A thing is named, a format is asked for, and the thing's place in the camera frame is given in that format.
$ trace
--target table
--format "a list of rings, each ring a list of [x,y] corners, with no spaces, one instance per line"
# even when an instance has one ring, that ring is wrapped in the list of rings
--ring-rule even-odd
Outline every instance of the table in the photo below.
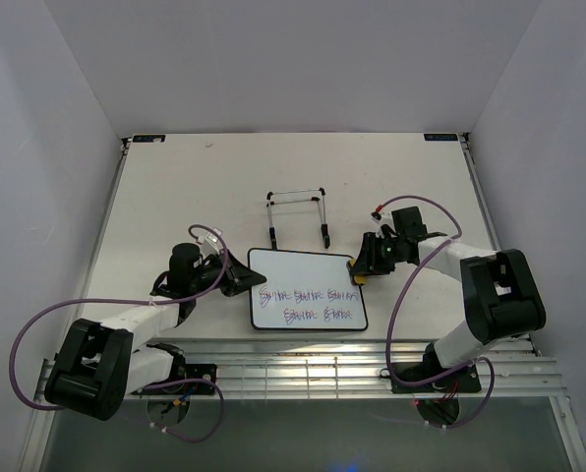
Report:
[[[416,194],[447,207],[464,230],[462,241],[491,248],[471,173],[459,141],[429,142],[422,134],[166,135],[163,143],[131,143],[91,274],[89,297],[146,299],[167,269],[174,245],[192,241],[190,224],[223,231],[242,262],[254,247],[270,247],[265,210],[269,191],[324,187],[332,254],[356,257],[370,212],[396,195]],[[436,208],[418,202],[430,231],[453,233]],[[317,206],[274,208],[278,248],[323,251]],[[369,328],[357,333],[264,332],[250,325],[248,295],[218,291],[198,301],[166,339],[373,340],[386,336],[388,317],[413,270],[370,279],[364,287]],[[82,317],[99,320],[124,310],[90,305]],[[464,319],[461,287],[424,270],[396,323],[394,338],[435,339]]]

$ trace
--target robotic arm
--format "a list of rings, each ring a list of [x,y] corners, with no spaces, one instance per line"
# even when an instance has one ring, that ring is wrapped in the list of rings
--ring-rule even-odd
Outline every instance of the robotic arm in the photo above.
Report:
[[[374,212],[372,218],[379,226],[378,231],[364,234],[358,258],[348,265],[356,285],[364,284],[369,275],[393,272],[397,263],[418,265],[447,239],[441,233],[428,232],[416,206],[393,211],[390,214],[393,228],[386,213]],[[501,339],[545,325],[542,300],[520,251],[481,250],[453,241],[427,267],[461,282],[466,319],[448,335],[431,343],[422,363],[407,369],[399,363],[393,365],[405,381],[430,378],[479,357]],[[449,381],[460,377],[458,373]],[[474,391],[474,386],[467,388]],[[417,390],[394,385],[394,391]]]
[[[150,305],[93,322],[76,320],[70,327],[46,384],[45,397],[56,405],[107,420],[126,392],[186,377],[183,353],[175,346],[147,343],[161,331],[183,323],[197,301],[157,305],[195,295],[210,287],[223,268],[217,235],[205,237],[204,254],[191,243],[173,248],[169,270],[153,284]],[[266,278],[228,253],[229,264],[218,287],[233,297]]]

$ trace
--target black label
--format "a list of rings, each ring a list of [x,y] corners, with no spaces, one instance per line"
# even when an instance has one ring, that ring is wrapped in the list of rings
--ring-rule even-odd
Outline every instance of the black label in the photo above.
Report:
[[[424,141],[459,141],[454,133],[425,133]]]
[[[133,143],[164,143],[166,135],[135,135]]]

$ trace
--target gray wall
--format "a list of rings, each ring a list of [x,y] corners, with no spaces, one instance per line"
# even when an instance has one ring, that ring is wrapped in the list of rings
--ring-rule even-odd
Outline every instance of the gray wall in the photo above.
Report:
[[[504,246],[522,248],[548,310],[586,444],[586,1],[543,2],[481,115],[474,155]]]
[[[119,145],[44,4],[0,0],[0,471],[16,469],[31,416],[9,387],[9,348],[35,312],[75,295]],[[24,343],[29,395],[66,316]]]
[[[121,137],[469,131],[540,0],[46,0]]]

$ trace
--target gray floor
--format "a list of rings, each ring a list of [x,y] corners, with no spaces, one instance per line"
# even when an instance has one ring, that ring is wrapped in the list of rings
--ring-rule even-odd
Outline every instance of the gray floor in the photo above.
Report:
[[[477,401],[461,400],[462,409]],[[178,430],[204,432],[217,406],[194,401]],[[226,410],[220,430],[201,444],[150,430],[144,401],[124,403],[106,423],[60,412],[42,470],[570,470],[547,398],[493,399],[472,424],[446,433],[371,417],[419,420],[403,399],[229,402]]]

